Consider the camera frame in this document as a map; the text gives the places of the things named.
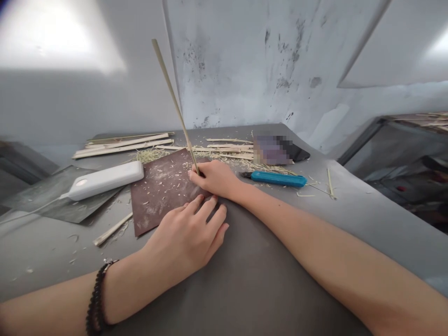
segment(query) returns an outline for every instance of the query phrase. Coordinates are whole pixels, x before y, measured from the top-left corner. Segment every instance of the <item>table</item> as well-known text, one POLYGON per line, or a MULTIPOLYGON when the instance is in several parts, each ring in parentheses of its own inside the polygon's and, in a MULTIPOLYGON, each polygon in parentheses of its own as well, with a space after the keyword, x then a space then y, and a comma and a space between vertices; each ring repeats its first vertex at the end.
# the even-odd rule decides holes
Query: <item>table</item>
MULTIPOLYGON (((250 139, 252 130, 254 134, 270 131, 287 135, 294 144, 309 151, 309 161, 288 168, 320 181, 317 187, 322 190, 327 189, 329 168, 337 200, 309 186, 300 193, 315 197, 297 197, 295 189, 276 185, 258 184, 259 188, 362 239, 448 296, 448 237, 325 158, 285 125, 195 129, 190 131, 190 137, 193 145, 205 146, 205 139, 210 137, 250 139)), ((185 144, 181 132, 176 132, 175 140, 175 145, 185 144)), ((129 158, 129 153, 111 154, 74 164, 105 169, 129 158)), ((1 300, 93 272, 100 268, 104 258, 121 259, 140 249, 152 232, 136 239, 131 226, 103 249, 92 243, 132 211, 127 204, 129 187, 121 191, 118 199, 120 203, 115 202, 109 211, 97 214, 91 225, 31 215, 1 226, 1 300), (68 238, 71 234, 78 234, 79 240, 68 238)), ((228 200, 220 201, 228 207, 226 221, 230 228, 210 263, 120 323, 112 334, 369 334, 350 311, 307 274, 259 220, 228 200)))

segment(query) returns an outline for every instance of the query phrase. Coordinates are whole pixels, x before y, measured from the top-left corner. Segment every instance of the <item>brown sandpaper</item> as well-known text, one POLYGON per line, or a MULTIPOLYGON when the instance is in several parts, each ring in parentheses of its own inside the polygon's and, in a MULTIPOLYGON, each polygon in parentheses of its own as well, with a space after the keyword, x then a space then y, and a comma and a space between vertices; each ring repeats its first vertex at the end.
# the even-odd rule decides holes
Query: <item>brown sandpaper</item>
MULTIPOLYGON (((209 162, 200 158, 197 162, 209 162)), ((193 201, 199 194, 211 193, 190 182, 188 171, 193 159, 186 149, 143 165, 145 176, 131 184, 135 236, 158 226, 172 209, 193 201)))

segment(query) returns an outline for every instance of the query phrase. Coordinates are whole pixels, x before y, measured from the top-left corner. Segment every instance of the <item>right hand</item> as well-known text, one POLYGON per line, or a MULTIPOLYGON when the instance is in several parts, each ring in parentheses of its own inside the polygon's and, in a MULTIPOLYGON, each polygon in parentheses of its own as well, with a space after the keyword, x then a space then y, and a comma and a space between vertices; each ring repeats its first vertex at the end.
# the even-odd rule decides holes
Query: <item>right hand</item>
POLYGON ((232 199, 238 189, 244 184, 232 172, 230 167, 222 161, 198 163, 197 167, 204 174, 201 177, 196 173, 196 167, 188 171, 190 181, 212 194, 232 199))

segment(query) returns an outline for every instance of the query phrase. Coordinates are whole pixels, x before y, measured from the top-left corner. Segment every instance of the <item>wrist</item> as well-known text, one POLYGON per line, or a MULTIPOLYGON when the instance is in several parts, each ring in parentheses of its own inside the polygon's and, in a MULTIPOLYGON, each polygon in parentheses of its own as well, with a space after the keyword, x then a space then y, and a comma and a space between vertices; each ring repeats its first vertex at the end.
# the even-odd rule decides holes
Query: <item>wrist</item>
POLYGON ((235 187, 232 188, 232 192, 228 199, 237 204, 241 204, 247 198, 250 189, 254 188, 254 186, 240 180, 238 180, 238 182, 239 183, 236 183, 235 187))

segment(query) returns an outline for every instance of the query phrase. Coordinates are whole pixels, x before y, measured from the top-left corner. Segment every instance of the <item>black bracelet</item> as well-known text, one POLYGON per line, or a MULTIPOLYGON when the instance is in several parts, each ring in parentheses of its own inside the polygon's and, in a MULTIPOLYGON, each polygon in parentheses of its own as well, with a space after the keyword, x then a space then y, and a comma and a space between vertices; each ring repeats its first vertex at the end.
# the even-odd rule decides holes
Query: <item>black bracelet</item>
POLYGON ((105 278, 106 272, 111 265, 116 263, 118 260, 109 261, 101 267, 97 273, 97 278, 95 281, 95 286, 93 288, 92 297, 90 298, 89 309, 87 310, 87 317, 85 323, 85 329, 87 335, 97 336, 101 335, 104 330, 109 330, 113 326, 107 324, 103 314, 103 304, 102 304, 102 290, 103 290, 103 280, 105 278))

